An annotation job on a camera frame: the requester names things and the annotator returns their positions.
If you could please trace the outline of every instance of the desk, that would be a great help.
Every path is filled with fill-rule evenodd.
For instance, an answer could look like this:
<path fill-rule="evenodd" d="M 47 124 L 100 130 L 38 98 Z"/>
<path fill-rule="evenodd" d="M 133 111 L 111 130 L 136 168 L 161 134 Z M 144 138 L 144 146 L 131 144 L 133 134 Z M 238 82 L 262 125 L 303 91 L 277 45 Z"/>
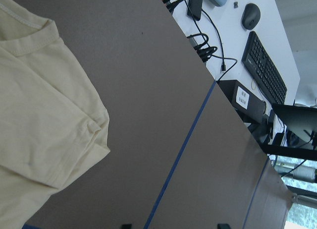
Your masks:
<path fill-rule="evenodd" d="M 234 2 L 238 2 L 238 8 L 234 8 Z M 261 11 L 261 19 L 253 29 L 259 36 L 264 48 L 275 63 L 284 83 L 287 87 L 285 98 L 286 105 L 293 105 L 300 77 L 294 61 L 288 39 L 275 4 L 275 0 L 228 0 L 222 7 L 214 6 L 209 0 L 203 0 L 203 9 L 211 16 L 220 32 L 225 57 L 238 59 L 238 63 L 222 79 L 237 79 L 259 99 L 267 103 L 266 114 L 271 110 L 270 103 L 261 95 L 258 88 L 252 90 L 252 77 L 241 62 L 242 54 L 248 39 L 249 30 L 241 24 L 244 7 L 248 3 L 255 3 Z M 186 36 L 198 33 L 193 20 L 186 15 L 187 7 L 184 2 L 174 10 L 173 17 Z M 217 34 L 208 18 L 202 13 L 201 20 L 197 22 L 203 33 L 209 36 L 209 44 L 217 46 L 215 55 L 221 56 Z M 229 68 L 233 61 L 226 60 Z M 211 58 L 207 61 L 207 69 L 215 79 L 219 79 L 221 60 Z M 280 131 L 280 124 L 275 120 L 274 131 Z"/>
<path fill-rule="evenodd" d="M 213 77 L 161 0 L 15 1 L 56 21 L 110 115 L 111 153 L 28 223 L 143 228 Z M 215 86 L 149 228 L 241 228 L 247 212 L 245 229 L 282 228 L 292 194 L 265 162 Z"/>

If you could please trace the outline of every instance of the smartphone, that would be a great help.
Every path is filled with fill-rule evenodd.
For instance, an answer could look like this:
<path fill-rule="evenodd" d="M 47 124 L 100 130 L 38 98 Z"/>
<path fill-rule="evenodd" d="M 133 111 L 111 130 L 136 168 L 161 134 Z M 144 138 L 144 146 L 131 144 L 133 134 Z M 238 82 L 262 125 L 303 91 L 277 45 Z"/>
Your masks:
<path fill-rule="evenodd" d="M 191 11 L 193 14 L 193 18 L 196 21 L 199 21 L 202 15 L 202 5 L 203 5 L 203 0 L 188 0 L 188 6 L 190 10 L 187 9 L 187 15 L 192 18 L 192 15 L 190 13 Z"/>

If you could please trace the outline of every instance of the black keyboard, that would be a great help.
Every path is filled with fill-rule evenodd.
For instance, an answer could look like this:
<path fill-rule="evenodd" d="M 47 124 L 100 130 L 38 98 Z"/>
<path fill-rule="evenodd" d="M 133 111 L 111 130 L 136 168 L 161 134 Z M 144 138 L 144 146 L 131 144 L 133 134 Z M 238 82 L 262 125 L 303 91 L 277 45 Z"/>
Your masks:
<path fill-rule="evenodd" d="M 249 33 L 242 63 L 271 104 L 284 104 L 287 88 L 255 32 Z"/>

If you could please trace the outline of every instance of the black box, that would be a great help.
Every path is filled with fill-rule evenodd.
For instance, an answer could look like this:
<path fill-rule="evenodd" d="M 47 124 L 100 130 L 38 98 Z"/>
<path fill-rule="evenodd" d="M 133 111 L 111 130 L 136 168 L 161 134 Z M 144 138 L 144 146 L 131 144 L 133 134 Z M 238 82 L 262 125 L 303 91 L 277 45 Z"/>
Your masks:
<path fill-rule="evenodd" d="M 221 80 L 219 87 L 244 122 L 261 123 L 266 103 L 251 93 L 238 80 Z"/>

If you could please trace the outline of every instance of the label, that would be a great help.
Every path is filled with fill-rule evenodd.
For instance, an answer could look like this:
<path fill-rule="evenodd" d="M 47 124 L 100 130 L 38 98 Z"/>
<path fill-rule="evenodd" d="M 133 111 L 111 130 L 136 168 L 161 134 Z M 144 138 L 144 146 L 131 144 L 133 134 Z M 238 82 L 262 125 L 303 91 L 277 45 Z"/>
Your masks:
<path fill-rule="evenodd" d="M 249 94 L 238 86 L 236 102 L 244 109 L 248 109 Z"/>

